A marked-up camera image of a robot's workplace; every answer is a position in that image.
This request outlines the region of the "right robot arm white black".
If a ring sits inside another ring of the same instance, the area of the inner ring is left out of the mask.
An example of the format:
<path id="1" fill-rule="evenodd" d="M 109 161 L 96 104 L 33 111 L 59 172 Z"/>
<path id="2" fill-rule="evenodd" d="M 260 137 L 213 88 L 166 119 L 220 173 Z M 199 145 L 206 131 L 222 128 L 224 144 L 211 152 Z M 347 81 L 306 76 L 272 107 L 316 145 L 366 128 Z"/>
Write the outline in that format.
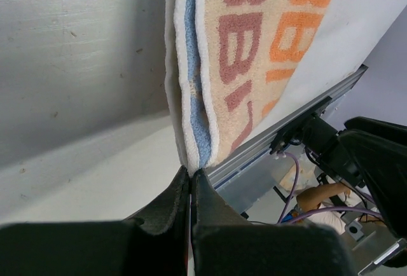
<path id="1" fill-rule="evenodd" d="M 337 131 L 315 117 L 302 130 L 319 167 L 353 187 L 366 186 L 388 229 L 406 237 L 406 127 L 356 117 Z"/>

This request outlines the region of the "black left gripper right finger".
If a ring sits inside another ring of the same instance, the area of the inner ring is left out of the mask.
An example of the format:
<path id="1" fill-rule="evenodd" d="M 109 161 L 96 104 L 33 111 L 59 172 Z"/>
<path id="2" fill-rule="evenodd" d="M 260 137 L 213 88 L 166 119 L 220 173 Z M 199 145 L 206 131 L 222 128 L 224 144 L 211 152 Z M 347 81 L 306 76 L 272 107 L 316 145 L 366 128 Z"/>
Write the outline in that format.
<path id="1" fill-rule="evenodd" d="M 212 187 L 204 170 L 191 179 L 191 246 L 196 275 L 237 275 L 233 237 L 250 222 Z"/>

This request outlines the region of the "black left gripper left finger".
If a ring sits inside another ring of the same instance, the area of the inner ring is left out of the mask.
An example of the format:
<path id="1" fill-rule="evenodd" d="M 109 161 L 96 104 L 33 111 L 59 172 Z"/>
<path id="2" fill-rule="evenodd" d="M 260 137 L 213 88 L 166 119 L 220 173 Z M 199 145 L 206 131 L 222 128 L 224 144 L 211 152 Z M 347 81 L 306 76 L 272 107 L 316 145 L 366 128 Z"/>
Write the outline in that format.
<path id="1" fill-rule="evenodd" d="M 186 275 L 190 177 L 180 167 L 169 186 L 125 220 L 131 227 L 126 275 Z"/>

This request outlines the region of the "orange blue printed towel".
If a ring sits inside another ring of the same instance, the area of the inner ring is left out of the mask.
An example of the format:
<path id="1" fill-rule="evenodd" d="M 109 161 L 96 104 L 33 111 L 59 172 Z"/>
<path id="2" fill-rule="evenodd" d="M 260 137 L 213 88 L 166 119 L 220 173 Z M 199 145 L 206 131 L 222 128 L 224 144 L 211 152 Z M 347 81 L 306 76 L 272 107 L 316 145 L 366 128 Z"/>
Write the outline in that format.
<path id="1" fill-rule="evenodd" d="M 274 108 L 331 0 L 165 0 L 165 91 L 180 162 L 220 164 Z"/>

